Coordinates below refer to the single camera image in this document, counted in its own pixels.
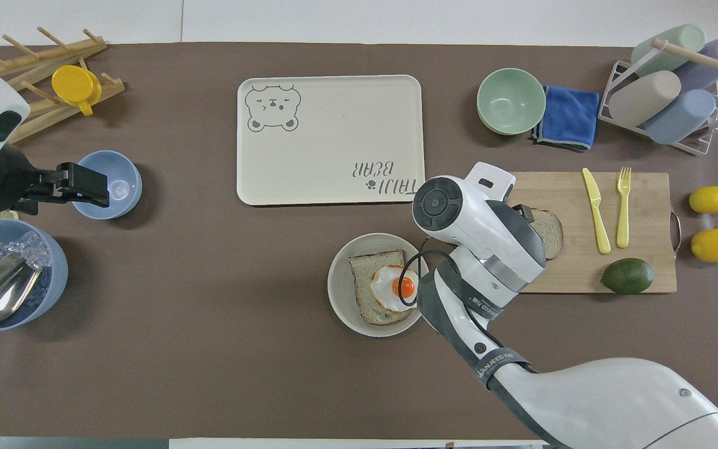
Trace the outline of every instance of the wooden mug rack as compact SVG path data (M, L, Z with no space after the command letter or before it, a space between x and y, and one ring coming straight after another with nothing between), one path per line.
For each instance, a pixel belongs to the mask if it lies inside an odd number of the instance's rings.
M37 30L57 46L36 52L7 34L2 35L6 42L22 51L23 55L12 59L0 59L0 77L5 79L5 77L15 74L14 77L6 80L7 84L16 91L28 89L43 98L29 103L31 112L25 122L18 126L7 140L11 144L79 113L80 110L76 106L65 103L57 94L37 88L35 84L52 76L54 71L63 65L78 63L83 69L87 69L85 58L107 48L107 44L101 36L96 36L87 29L82 31L88 37L87 39L71 44L63 43L40 26ZM102 78L105 82L102 83L102 98L99 102L120 94L126 89L120 79L114 79L104 73L102 73Z

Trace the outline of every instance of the table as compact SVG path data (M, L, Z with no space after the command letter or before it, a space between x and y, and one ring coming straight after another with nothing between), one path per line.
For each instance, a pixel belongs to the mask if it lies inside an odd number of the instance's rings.
M491 329L544 372L635 356L672 367L718 405L718 265L690 255L690 235L711 223L684 201L718 184L718 140L692 157L601 124L592 152L578 154L498 136L476 117L475 89L493 69L517 66L547 84L601 92L627 54L184 43L111 46L91 57L89 67L121 77L127 91L93 117L18 146L43 167L121 151L143 176L143 198L117 221L89 221L69 205L42 205L27 219L62 245L69 284L45 316L0 333L0 435L532 437L427 324L376 340L333 315L325 293L333 255L369 232L419 241L408 205L252 208L237 199L234 104L248 77L413 75L427 176L464 176L476 161L669 173L686 234L678 293L523 295Z

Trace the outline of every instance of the yellow knife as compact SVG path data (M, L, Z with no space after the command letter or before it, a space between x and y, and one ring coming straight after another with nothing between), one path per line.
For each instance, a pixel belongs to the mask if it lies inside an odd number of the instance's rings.
M611 243L608 240L606 227L603 226L603 219L600 216L600 202L602 201L600 188L598 188L598 183L595 182L589 168L584 167L581 173L583 173L583 181L586 183L586 191L589 193L592 216L595 217L595 236L598 239L598 250L601 254L608 254L611 252Z

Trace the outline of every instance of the beige cup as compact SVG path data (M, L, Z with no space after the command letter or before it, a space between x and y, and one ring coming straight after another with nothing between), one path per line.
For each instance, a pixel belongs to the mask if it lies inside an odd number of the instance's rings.
M609 111L616 123L635 127L666 108L681 93L676 74L661 70L641 77L611 95Z

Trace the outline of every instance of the egg yolk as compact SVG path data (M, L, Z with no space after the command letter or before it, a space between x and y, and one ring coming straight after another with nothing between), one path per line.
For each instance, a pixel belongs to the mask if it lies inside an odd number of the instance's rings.
M393 279L393 293L395 296L398 296L398 284L399 284L399 278ZM409 298L411 295L414 295L414 281L412 281L410 278L404 278L403 283L401 283L401 293L404 296L404 298Z

